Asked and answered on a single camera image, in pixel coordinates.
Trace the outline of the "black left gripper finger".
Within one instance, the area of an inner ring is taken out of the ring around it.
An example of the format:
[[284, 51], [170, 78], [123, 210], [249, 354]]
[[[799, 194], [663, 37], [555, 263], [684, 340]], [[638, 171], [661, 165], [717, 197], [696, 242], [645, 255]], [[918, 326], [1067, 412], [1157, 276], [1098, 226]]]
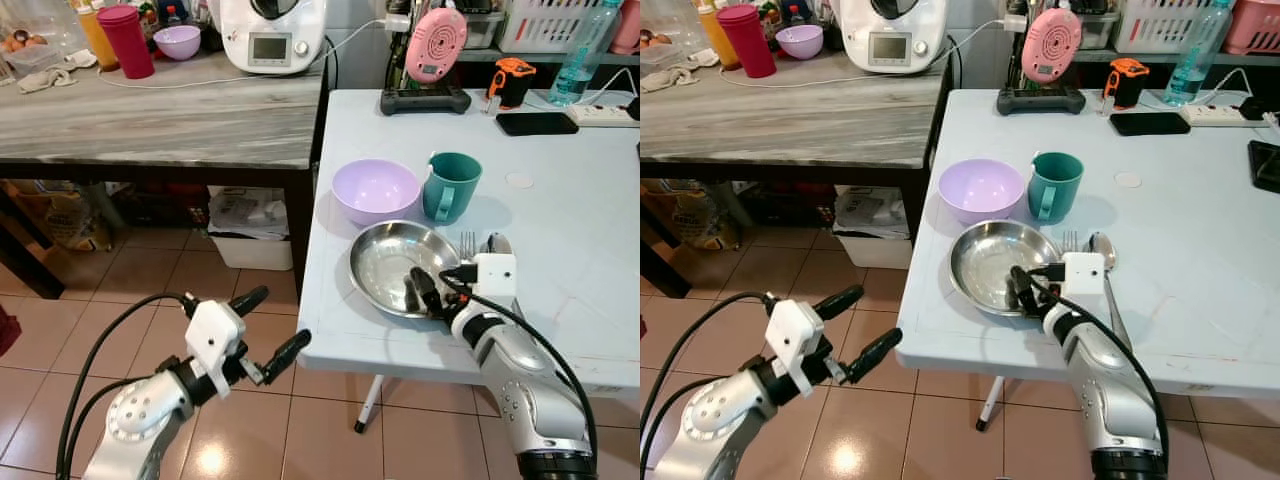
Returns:
[[312, 334], [310, 329], [301, 329], [285, 343], [283, 343], [273, 357], [262, 366], [262, 384], [273, 384], [289, 366], [292, 366], [300, 352], [310, 344]]
[[259, 285], [250, 292], [237, 296], [228, 302], [230, 311], [239, 319], [256, 310], [270, 296], [266, 285]]
[[812, 307], [823, 321], [829, 321], [844, 314], [846, 310], [850, 310], [863, 297], [863, 294], [864, 288], [861, 285], [850, 285], [838, 293], [826, 297]]
[[883, 335], [874, 339], [851, 364], [845, 366], [845, 381], [858, 384], [868, 372], [881, 365], [901, 339], [902, 332], [900, 328], [891, 328]]

